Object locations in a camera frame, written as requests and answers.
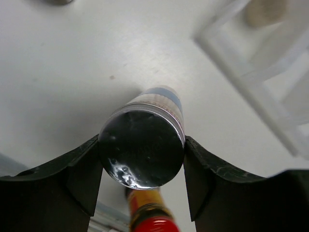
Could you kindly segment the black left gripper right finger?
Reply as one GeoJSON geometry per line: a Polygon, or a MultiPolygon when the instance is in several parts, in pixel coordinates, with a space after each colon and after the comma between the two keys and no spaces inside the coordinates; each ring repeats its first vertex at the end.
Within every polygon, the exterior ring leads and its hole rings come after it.
{"type": "Polygon", "coordinates": [[[198,232],[308,231],[308,170],[254,175],[190,136],[183,165],[190,216],[198,232]]]}

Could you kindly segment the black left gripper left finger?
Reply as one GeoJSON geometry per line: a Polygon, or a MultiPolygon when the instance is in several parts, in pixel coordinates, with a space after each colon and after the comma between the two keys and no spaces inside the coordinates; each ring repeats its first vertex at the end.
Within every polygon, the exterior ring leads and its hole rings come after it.
{"type": "Polygon", "coordinates": [[[2,232],[85,232],[103,167],[98,137],[16,176],[0,178],[2,232]]]}

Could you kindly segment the white blue-label silver-lid shaker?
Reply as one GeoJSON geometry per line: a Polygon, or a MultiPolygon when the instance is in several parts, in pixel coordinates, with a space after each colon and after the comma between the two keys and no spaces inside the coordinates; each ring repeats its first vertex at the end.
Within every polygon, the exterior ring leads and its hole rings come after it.
{"type": "Polygon", "coordinates": [[[99,156],[115,181],[155,189],[171,181],[184,160],[184,121],[177,92],[145,90],[111,114],[98,135],[99,156]]]}

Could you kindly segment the beige powder silver-lid jar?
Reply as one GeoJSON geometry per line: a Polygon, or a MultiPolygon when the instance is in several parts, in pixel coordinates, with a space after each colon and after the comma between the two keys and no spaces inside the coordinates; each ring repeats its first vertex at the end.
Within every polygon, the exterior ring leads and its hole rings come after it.
{"type": "Polygon", "coordinates": [[[281,22],[287,14],[288,0],[250,0],[244,9],[244,19],[253,28],[281,22]]]}

